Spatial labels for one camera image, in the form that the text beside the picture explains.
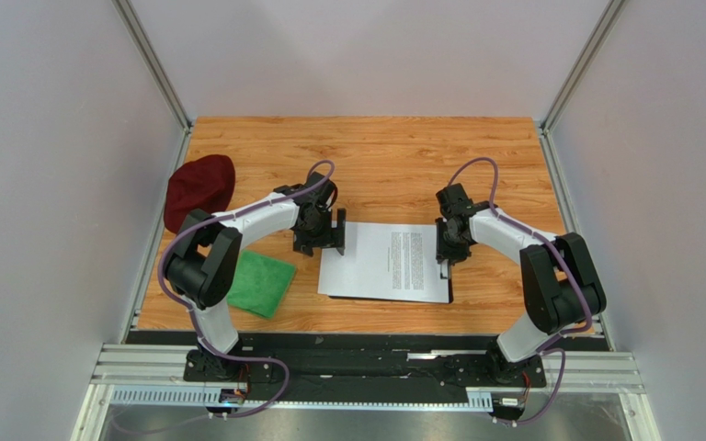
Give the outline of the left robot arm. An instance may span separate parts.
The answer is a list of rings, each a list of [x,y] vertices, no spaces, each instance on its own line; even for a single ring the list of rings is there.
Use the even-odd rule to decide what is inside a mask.
[[[290,231],[294,252],[345,252],[346,212],[333,210],[338,189],[316,171],[305,183],[275,188],[265,198],[232,211],[191,211],[163,251],[157,270],[163,292],[187,311],[199,346],[229,362],[246,362],[231,350],[239,341],[227,304],[239,255],[273,233]]]

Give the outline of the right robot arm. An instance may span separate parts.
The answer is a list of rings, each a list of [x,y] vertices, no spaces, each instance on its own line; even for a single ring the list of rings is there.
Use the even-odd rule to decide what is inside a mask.
[[[486,349],[485,371],[506,384],[557,340],[586,330],[607,306],[606,295],[585,239],[574,232],[532,228],[497,205],[472,201],[460,184],[436,195],[436,259],[452,267],[475,245],[488,246],[519,265],[524,314]]]

